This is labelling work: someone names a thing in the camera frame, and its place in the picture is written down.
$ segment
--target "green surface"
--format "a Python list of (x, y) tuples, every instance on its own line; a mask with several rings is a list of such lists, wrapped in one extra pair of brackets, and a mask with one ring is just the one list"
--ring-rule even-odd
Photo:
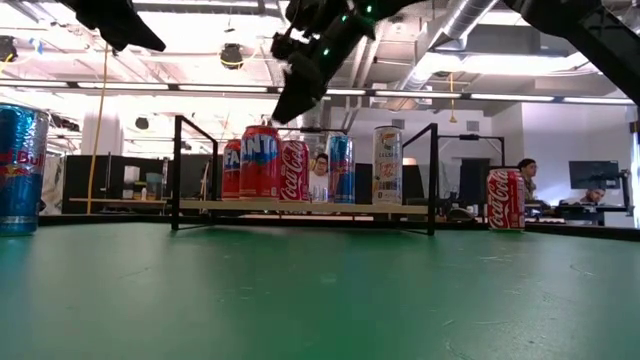
[(0, 359), (638, 359), (639, 246), (42, 228), (0, 238)]

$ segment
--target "ceiling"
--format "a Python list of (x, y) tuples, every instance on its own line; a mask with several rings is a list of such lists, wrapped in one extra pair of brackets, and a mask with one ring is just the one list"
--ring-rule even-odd
[[(164, 53), (156, 53), (131, 46), (117, 56), (110, 55), (108, 81), (283, 85), (283, 64), (270, 56), (269, 48), (273, 34), (288, 27), (282, 15), (288, 2), (264, 0), (261, 5), (265, 7), (263, 15), (258, 15), (256, 10), (258, 1), (133, 2), (143, 20), (166, 43), (167, 49)], [(419, 59), (416, 40), (424, 34), (421, 30), (443, 16), (447, 4), (447, 0), (426, 1), (405, 8), (401, 16), (381, 22), (377, 29), (378, 40), (363, 40), (330, 85), (394, 88)], [(16, 62), (6, 65), (1, 78), (102, 81), (104, 42), (97, 32), (79, 25), (74, 14), (63, 5), (52, 0), (0, 0), (0, 14), (0, 36), (14, 36), (19, 54)], [(225, 43), (242, 45), (244, 62), (240, 70), (228, 70), (221, 64), (220, 53)], [(426, 84), (434, 90), (593, 96), (615, 90), (596, 68), (580, 58), (580, 54), (575, 54), (568, 42), (540, 34), (500, 3), (469, 35), (465, 51), (445, 50), (440, 55), (442, 61), (434, 70), (441, 73), (434, 72)], [(549, 59), (554, 59), (553, 65), (538, 72), (531, 71)], [(572, 62), (560, 61), (563, 59), (572, 59)], [(80, 126), (86, 104), (93, 103), (88, 96), (0, 87), (0, 100), (4, 98), (5, 101), (49, 109)], [(262, 115), (270, 114), (275, 106), (273, 98), (126, 95), (118, 101), (127, 112), (123, 119), (125, 137), (136, 139), (170, 138), (171, 124), (167, 119), (174, 114), (193, 116), (198, 125), (221, 139), (234, 138), (241, 135), (245, 126), (259, 123)], [(364, 106), (381, 105), (365, 103)], [(450, 100), (443, 99), (434, 100), (423, 108), (438, 111), (449, 107)], [(461, 101), (456, 107), (491, 115), (496, 105), (494, 102)], [(134, 120), (140, 116), (153, 119), (150, 130), (135, 128)], [(64, 129), (58, 132), (68, 133)], [(71, 135), (75, 136), (72, 142), (78, 147), (80, 134)], [(140, 152), (153, 153), (159, 152), (160, 148), (169, 152), (171, 148), (168, 140), (155, 145), (151, 141), (147, 143), (136, 149), (142, 147)]]

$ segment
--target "red soda can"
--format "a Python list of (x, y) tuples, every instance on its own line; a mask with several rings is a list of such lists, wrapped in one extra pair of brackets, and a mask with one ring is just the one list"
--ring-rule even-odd
[(222, 200), (232, 201), (240, 198), (240, 149), (242, 141), (229, 140), (224, 147), (222, 157)]
[(242, 135), (240, 199), (280, 199), (280, 136), (271, 126), (248, 126)]
[(496, 169), (487, 178), (487, 217), (494, 230), (524, 230), (524, 179), (515, 169)]
[(309, 202), (309, 147), (302, 141), (282, 142), (280, 200)]

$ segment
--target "woman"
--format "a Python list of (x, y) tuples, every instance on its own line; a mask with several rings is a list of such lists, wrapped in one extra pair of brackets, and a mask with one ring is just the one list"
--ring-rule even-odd
[(535, 200), (533, 193), (536, 191), (536, 184), (533, 182), (533, 178), (538, 172), (538, 165), (533, 159), (522, 159), (518, 163), (518, 169), (524, 179), (524, 199), (525, 201)]

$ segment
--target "white ceiling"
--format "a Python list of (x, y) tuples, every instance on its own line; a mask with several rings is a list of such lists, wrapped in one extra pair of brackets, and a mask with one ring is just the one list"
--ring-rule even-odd
[[(16, 37), (19, 51), (17, 62), (9, 63), (0, 77), (101, 81), (104, 42), (98, 34), (80, 26), (73, 13), (58, 3), (42, 2), (39, 5), (40, 8), (35, 10), (40, 21), (34, 22), (9, 6), (9, 3), (0, 2), (0, 35)], [(286, 5), (287, 2), (280, 2), (282, 9)], [(354, 51), (331, 85), (352, 87), (362, 83), (365, 87), (370, 87), (374, 83), (401, 80), (415, 63), (415, 41), (420, 30), (428, 21), (446, 11), (446, 1), (439, 0), (436, 5), (435, 12), (430, 3), (413, 5), (403, 11), (402, 21), (395, 24), (381, 23), (383, 36), (379, 47), (375, 49), (373, 43), (369, 42), (361, 52), (360, 59), (355, 59), (357, 51)], [(283, 65), (269, 55), (271, 36), (276, 31), (283, 31), (288, 25), (281, 18), (159, 12), (141, 12), (140, 15), (167, 44), (167, 49), (164, 53), (155, 53), (132, 46), (117, 57), (110, 56), (107, 76), (109, 81), (234, 85), (283, 83)], [(511, 26), (527, 26), (518, 14), (506, 10), (489, 13), (482, 24), (499, 25), (506, 31)], [(235, 31), (225, 32), (230, 28)], [(34, 47), (29, 43), (32, 39), (43, 44), (42, 54), (34, 52)], [(243, 46), (245, 63), (241, 70), (231, 71), (221, 65), (219, 54), (225, 43), (240, 43)], [(364, 66), (367, 59), (373, 62), (369, 71)], [(452, 67), (452, 63), (445, 61), (443, 66)], [(562, 77), (504, 76), (465, 72), (463, 69), (464, 67), (460, 71), (449, 69), (454, 71), (452, 77), (455, 91), (604, 95), (613, 89), (606, 78), (588, 65), (574, 72), (569, 68), (557, 69), (569, 70)], [(449, 91), (450, 80), (447, 77), (433, 76), (428, 85), (436, 90)], [(80, 124), (84, 114), (81, 104), (87, 103), (86, 95), (82, 94), (50, 94), (0, 88), (0, 100), (3, 97), (5, 101), (51, 109)], [(275, 106), (273, 99), (245, 98), (122, 96), (119, 101), (129, 114), (126, 124), (132, 124), (138, 116), (166, 119), (176, 113), (195, 113), (194, 118), (200, 126), (223, 138), (239, 136), (245, 126), (260, 122), (261, 116), (270, 114)], [(435, 110), (449, 106), (448, 100), (434, 101), (432, 105)], [(487, 110), (490, 106), (490, 103), (484, 102), (458, 105), (462, 109), (475, 110)], [(167, 129), (154, 128), (147, 132), (134, 132), (129, 125), (125, 134), (127, 137), (171, 135), (167, 132), (170, 123), (163, 125)]]

